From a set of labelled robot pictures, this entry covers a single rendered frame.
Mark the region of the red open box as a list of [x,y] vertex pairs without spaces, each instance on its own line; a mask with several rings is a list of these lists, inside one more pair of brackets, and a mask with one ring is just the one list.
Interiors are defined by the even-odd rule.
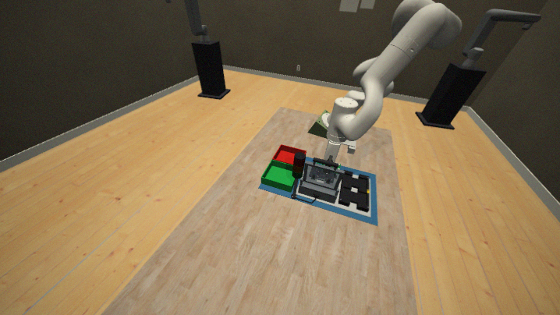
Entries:
[[280,147],[278,148],[277,152],[275,153],[275,156],[272,158],[272,160],[275,161],[280,161],[289,165],[293,165],[294,162],[294,156],[295,153],[297,152],[302,152],[304,154],[306,154],[306,150],[301,150],[295,147],[289,147],[286,145],[280,145]]

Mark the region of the green bin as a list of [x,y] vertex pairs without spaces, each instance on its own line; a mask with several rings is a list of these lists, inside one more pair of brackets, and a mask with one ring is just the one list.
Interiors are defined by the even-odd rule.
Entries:
[[292,168],[293,165],[271,160],[261,176],[261,183],[291,193],[295,183],[295,178],[292,177]]

